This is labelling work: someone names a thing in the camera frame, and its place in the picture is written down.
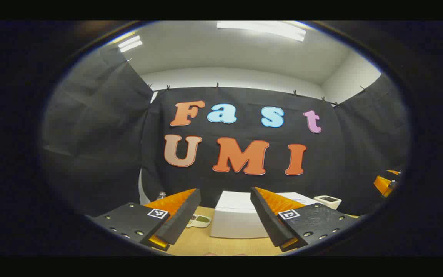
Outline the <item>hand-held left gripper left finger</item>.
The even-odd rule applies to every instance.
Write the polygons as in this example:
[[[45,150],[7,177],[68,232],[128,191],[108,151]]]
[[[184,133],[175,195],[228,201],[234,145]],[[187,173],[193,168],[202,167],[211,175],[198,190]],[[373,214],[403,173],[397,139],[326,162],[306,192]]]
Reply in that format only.
[[[201,202],[200,189],[179,192],[151,203],[125,203],[91,221],[123,240],[167,251],[179,239]]]

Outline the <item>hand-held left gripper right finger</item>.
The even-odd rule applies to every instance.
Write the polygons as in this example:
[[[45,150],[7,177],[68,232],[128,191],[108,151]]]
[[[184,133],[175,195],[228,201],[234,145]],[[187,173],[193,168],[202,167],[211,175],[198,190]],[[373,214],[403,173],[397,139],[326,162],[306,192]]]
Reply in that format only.
[[[303,204],[259,187],[251,188],[250,198],[271,242],[283,252],[321,243],[359,221],[323,203]]]

